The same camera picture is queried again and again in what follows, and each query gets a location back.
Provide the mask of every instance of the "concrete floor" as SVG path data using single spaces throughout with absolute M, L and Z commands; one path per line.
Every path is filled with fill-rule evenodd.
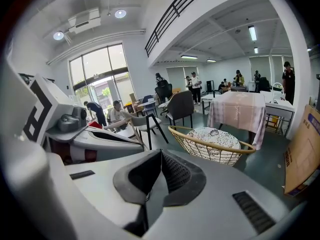
M 162 116 L 160 116 L 160 112 L 158 111 L 159 118 L 162 120 Z M 195 112 L 192 115 L 193 119 L 193 128 L 205 127 L 207 126 L 207 115 L 203 115 L 202 113 Z M 169 123 L 169 120 L 166 118 L 164 123 Z M 182 126 L 182 120 L 180 120 L 177 126 Z M 151 132 L 151 143 L 152 149 L 168 149 L 168 150 L 176 150 L 185 152 L 185 150 L 180 146 L 180 144 L 176 141 L 174 136 L 168 130 L 168 125 L 160 125 L 165 136 L 167 137 L 169 144 L 167 144 L 162 137 L 160 131 L 158 129 L 154 129 L 156 135 Z M 184 126 L 190 126 L 190 118 L 184 119 Z M 236 129 L 234 127 L 223 125 L 221 128 L 222 131 L 231 133 L 240 141 L 247 142 L 248 141 L 248 132 L 245 130 Z M 149 146 L 148 144 L 148 135 L 146 132 L 142 133 L 143 142 Z M 250 178 L 255 180 L 257 183 L 264 186 L 266 189 L 273 192 L 276 196 L 278 196 L 283 203 L 288 207 L 289 210 L 292 210 L 299 202 L 299 200 L 295 197 L 290 197 L 284 195 L 284 189 L 282 186 L 285 185 L 285 159 L 284 159 L 284 151 L 290 141 L 285 137 L 265 132 L 262 148 L 257 150 L 253 154 L 242 155 L 237 163 L 234 165 L 234 168 L 240 170 L 241 172 L 248 175 Z M 163 199 L 162 196 L 158 197 L 150 197 L 150 199 Z

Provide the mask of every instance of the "pink tablecloth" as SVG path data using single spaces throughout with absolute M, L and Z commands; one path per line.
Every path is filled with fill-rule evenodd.
M 256 133 L 253 145 L 261 148 L 266 127 L 265 97 L 261 93 L 227 91 L 210 105 L 207 126 L 214 123 L 233 126 Z

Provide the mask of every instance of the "man in white shirt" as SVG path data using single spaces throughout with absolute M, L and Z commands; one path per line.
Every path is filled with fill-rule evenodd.
M 110 111 L 110 121 L 111 123 L 116 123 L 123 119 L 120 113 L 121 104 L 118 100 L 115 100 L 112 105 L 113 109 Z M 116 129 L 116 131 L 119 132 L 120 130 L 126 129 L 127 125 L 127 123 L 121 125 L 119 128 Z
M 202 82 L 199 80 L 199 77 L 196 76 L 195 72 L 192 72 L 191 74 L 192 74 L 191 83 L 192 83 L 192 89 L 193 89 L 194 104 L 200 105 L 200 92 L 201 92 L 200 85 L 202 84 Z

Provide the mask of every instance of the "black metal railing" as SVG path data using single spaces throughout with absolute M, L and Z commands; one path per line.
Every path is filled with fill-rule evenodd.
M 171 23 L 180 17 L 180 14 L 193 2 L 194 0 L 174 0 L 169 8 L 165 11 L 158 24 L 156 25 L 154 31 L 152 32 L 148 42 L 145 46 L 145 51 L 149 57 L 150 53 L 154 49 L 159 39 L 171 25 Z

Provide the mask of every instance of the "ceiling light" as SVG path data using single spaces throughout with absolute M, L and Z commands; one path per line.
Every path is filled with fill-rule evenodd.
M 54 40 L 61 40 L 62 38 L 64 38 L 65 34 L 61 31 L 58 31 L 56 33 L 54 33 L 53 35 L 53 39 Z
M 257 40 L 256 29 L 255 26 L 248 26 L 252 41 Z
M 198 57 L 188 56 L 188 55 L 182 55 L 181 58 L 183 58 L 183 59 L 194 59 L 194 60 L 198 59 Z
M 118 19 L 123 18 L 124 16 L 126 16 L 127 12 L 123 9 L 117 10 L 114 14 L 114 16 Z

